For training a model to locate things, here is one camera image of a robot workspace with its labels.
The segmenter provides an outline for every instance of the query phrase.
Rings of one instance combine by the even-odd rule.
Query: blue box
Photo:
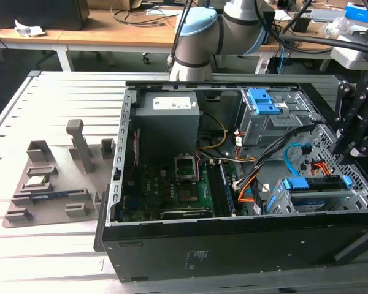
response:
[[[345,7],[346,18],[368,23],[368,10],[360,4],[348,3]]]

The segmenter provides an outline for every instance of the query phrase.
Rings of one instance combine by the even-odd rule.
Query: paper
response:
[[[19,23],[17,20],[15,20],[14,30],[16,30],[19,35],[26,38],[30,38],[30,36],[39,36],[45,34],[40,26],[25,26],[24,24]]]
[[[191,100],[189,97],[155,97],[153,109],[191,109]]]
[[[292,18],[284,10],[275,10],[274,20],[291,20]]]

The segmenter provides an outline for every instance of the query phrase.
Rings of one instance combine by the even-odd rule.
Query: gray power supply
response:
[[[148,92],[134,120],[143,159],[172,157],[196,149],[199,107],[195,92]]]

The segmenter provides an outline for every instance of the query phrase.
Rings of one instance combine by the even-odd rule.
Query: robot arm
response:
[[[219,16],[213,9],[191,8],[178,39],[169,80],[211,81],[213,55],[256,51],[266,32],[253,9],[254,1],[262,15],[263,0],[231,0]]]

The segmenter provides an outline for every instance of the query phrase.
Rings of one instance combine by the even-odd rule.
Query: black computer case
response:
[[[79,31],[89,16],[87,0],[0,0],[0,29],[15,26],[15,20],[42,29]]]

